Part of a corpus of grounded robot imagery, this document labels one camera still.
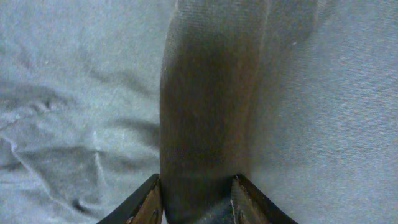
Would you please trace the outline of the black t-shirt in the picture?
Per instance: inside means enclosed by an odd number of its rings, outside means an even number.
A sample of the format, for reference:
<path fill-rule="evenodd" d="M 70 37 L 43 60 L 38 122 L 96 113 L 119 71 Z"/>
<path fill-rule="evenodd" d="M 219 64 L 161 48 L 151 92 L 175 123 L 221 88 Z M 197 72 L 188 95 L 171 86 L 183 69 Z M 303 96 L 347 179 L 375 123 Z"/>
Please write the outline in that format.
<path fill-rule="evenodd" d="M 96 223 L 158 172 L 174 7 L 1 2 L 2 223 Z M 299 223 L 396 223 L 397 2 L 315 8 L 260 81 L 252 181 Z"/>

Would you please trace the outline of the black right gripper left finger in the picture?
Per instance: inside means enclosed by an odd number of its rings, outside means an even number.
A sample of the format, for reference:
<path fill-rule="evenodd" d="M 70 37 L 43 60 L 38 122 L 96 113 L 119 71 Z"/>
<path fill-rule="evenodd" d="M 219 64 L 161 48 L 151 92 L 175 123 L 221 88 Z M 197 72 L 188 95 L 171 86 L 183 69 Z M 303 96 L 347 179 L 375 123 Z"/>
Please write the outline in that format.
<path fill-rule="evenodd" d="M 153 174 L 98 224 L 161 224 L 163 211 L 160 175 Z"/>

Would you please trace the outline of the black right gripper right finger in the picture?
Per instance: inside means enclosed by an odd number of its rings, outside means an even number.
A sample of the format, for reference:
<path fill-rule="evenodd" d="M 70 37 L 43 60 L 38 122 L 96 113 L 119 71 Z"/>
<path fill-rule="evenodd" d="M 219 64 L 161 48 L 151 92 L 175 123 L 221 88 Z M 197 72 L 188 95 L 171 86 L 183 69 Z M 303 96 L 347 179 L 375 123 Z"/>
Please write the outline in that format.
<path fill-rule="evenodd" d="M 298 224 L 241 174 L 233 177 L 230 202 L 236 224 Z"/>

